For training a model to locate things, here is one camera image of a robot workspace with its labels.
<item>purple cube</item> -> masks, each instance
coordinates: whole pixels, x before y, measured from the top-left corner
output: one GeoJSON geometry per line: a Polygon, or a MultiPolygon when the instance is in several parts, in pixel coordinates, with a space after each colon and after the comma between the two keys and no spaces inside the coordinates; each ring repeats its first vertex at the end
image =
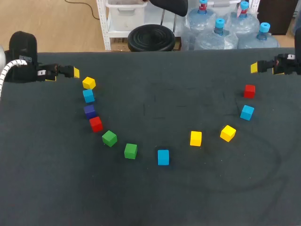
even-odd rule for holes
{"type": "Polygon", "coordinates": [[[96,117],[96,111],[95,111],[93,105],[88,105],[88,106],[84,107],[84,111],[87,116],[87,119],[92,119],[92,118],[96,117]]]}

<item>stool seat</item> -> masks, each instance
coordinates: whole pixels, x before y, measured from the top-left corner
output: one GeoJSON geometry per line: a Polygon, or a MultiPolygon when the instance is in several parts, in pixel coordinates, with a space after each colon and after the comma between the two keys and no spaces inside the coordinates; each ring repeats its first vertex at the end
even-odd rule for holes
{"type": "Polygon", "coordinates": [[[142,25],[128,35],[128,48],[132,52],[172,51],[174,45],[173,32],[158,24],[142,25]]]}

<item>black stool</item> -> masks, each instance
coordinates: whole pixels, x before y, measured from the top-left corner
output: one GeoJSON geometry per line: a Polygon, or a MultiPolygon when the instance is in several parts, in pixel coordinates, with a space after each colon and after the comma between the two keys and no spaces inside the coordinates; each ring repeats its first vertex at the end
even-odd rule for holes
{"type": "Polygon", "coordinates": [[[150,0],[152,4],[163,9],[161,25],[147,24],[135,28],[128,35],[128,48],[132,52],[172,51],[175,45],[176,16],[186,16],[187,0],[150,0]],[[174,29],[162,26],[165,10],[174,13],[174,29]]]}

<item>blue cube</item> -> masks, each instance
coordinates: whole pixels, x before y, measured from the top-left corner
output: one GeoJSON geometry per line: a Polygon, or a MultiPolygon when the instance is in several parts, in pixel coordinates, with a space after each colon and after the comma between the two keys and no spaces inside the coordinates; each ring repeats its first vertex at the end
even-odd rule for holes
{"type": "Polygon", "coordinates": [[[241,112],[241,114],[240,114],[240,117],[242,119],[250,121],[250,119],[252,117],[252,114],[253,114],[253,111],[254,111],[253,107],[245,105],[244,108],[243,108],[243,110],[242,110],[242,112],[241,112]]]}
{"type": "Polygon", "coordinates": [[[169,165],[169,150],[158,150],[158,166],[169,165]]]}
{"type": "Polygon", "coordinates": [[[92,119],[97,116],[93,105],[88,105],[88,106],[84,107],[84,111],[85,111],[87,119],[92,119]]]}
{"type": "Polygon", "coordinates": [[[86,89],[83,91],[85,102],[86,103],[91,103],[95,101],[93,91],[91,89],[86,89]]]}

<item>floor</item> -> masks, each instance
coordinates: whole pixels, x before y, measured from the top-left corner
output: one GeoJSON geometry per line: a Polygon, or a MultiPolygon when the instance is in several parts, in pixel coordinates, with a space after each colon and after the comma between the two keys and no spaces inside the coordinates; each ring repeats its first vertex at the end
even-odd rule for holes
{"type": "MultiPolygon", "coordinates": [[[[98,17],[96,0],[69,1],[90,4],[98,17]]],[[[0,9],[0,45],[4,49],[14,32],[24,31],[36,36],[39,52],[105,51],[99,20],[92,17],[87,5],[64,0],[1,0],[0,9]]],[[[282,47],[294,47],[290,29],[276,38],[282,47]]]]}

